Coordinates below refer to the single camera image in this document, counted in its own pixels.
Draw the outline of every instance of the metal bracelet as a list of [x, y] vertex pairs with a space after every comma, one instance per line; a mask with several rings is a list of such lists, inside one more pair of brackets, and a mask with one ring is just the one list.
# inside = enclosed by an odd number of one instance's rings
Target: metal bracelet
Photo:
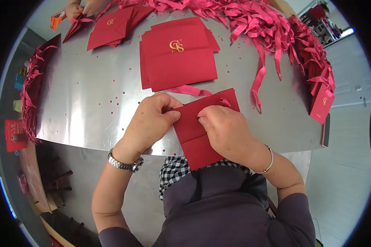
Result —
[[263, 173], [267, 172], [273, 164], [273, 152], [272, 152], [271, 147], [268, 147], [268, 149], [269, 149], [269, 151], [271, 151], [271, 163], [269, 164], [267, 169], [265, 169], [263, 172], [256, 172], [257, 174], [263, 174]]

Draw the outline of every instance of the person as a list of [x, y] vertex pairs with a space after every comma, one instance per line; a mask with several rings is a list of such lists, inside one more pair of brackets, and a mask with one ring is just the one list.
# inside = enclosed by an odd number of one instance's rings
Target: person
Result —
[[308, 10], [308, 18], [311, 20], [308, 23], [310, 27], [316, 27], [318, 25], [318, 21], [323, 20], [326, 18], [326, 13], [330, 13], [327, 5], [324, 3], [320, 3], [315, 7]]
[[101, 7], [105, 4], [105, 0], [87, 0], [85, 3], [85, 7], [80, 5], [81, 0], [69, 0], [65, 13], [66, 16], [71, 20], [72, 18], [76, 19], [81, 14], [82, 15], [90, 15], [90, 14], [97, 14]]
[[[163, 92], [146, 97], [110, 151], [92, 198], [103, 247], [142, 246], [121, 211], [130, 171], [143, 169], [143, 151], [181, 117], [167, 110], [181, 106]], [[160, 191], [166, 219], [153, 246], [315, 246], [305, 186], [294, 165], [254, 138], [242, 113], [208, 106], [197, 116], [212, 148], [225, 159], [191, 172], [184, 157], [165, 160]], [[277, 187], [275, 219], [257, 198], [262, 196], [240, 190], [251, 170]]]

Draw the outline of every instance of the stainless steel table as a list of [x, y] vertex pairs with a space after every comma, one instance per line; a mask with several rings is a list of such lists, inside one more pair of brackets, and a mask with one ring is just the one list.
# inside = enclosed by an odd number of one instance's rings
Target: stainless steel table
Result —
[[[138, 102], [151, 96], [140, 82], [139, 41], [152, 25], [195, 16], [190, 10], [152, 13], [116, 48], [100, 47], [87, 51], [94, 24], [86, 24], [64, 43], [51, 61], [41, 89], [37, 137], [57, 143], [108, 151], [123, 136]], [[193, 86], [216, 93], [233, 87], [241, 112], [252, 134], [278, 153], [312, 150], [321, 147], [322, 126], [307, 111], [301, 89], [305, 78], [295, 63], [283, 54], [280, 82], [273, 55], [267, 55], [267, 74], [259, 97], [260, 115], [253, 108], [249, 93], [257, 72], [258, 53], [252, 41], [241, 35], [230, 46], [230, 31], [223, 24], [203, 20], [211, 29], [221, 51], [214, 55], [218, 79]], [[60, 23], [55, 33], [64, 38], [69, 21]], [[183, 104], [197, 97], [170, 93]], [[173, 127], [152, 147], [153, 155], [183, 155]]]

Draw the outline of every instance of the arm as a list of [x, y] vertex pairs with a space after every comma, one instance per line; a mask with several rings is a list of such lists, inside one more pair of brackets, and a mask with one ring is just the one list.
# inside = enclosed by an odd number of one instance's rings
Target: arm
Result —
[[[212, 148], [226, 159], [262, 172], [271, 163], [271, 152], [254, 138], [243, 114], [223, 106], [208, 106], [198, 114]], [[278, 200], [294, 193], [305, 194], [300, 173], [287, 158], [274, 153], [274, 162], [263, 175], [277, 188]]]
[[[140, 102], [124, 136], [114, 146], [113, 158], [121, 163], [132, 164], [180, 118], [180, 112], [162, 114], [162, 108], [181, 106], [180, 101], [163, 92], [145, 98]], [[106, 162], [92, 198], [92, 215], [98, 233], [116, 226], [129, 231], [121, 208], [131, 175], [130, 171], [115, 168]]]

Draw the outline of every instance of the worker's hands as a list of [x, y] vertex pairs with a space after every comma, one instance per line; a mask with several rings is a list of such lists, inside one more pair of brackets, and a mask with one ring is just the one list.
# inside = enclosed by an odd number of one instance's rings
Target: worker's hands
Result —
[[125, 131], [124, 137], [115, 145], [113, 157], [116, 159], [116, 152], [126, 152], [130, 157], [119, 157], [116, 160], [127, 164], [133, 163], [145, 149], [160, 140], [169, 127], [181, 116], [179, 111], [168, 111], [164, 114], [162, 112], [168, 108], [182, 106], [180, 101], [163, 92], [143, 99]]
[[72, 20], [72, 18], [77, 19], [83, 12], [83, 7], [76, 2], [74, 3], [70, 2], [66, 6], [65, 12], [69, 20]]
[[250, 166], [254, 163], [255, 153], [268, 151], [252, 136], [246, 118], [240, 112], [224, 106], [208, 106], [198, 113], [198, 117], [212, 148], [232, 162], [253, 169]]
[[83, 10], [83, 15], [97, 14], [102, 7], [102, 0], [87, 0]]

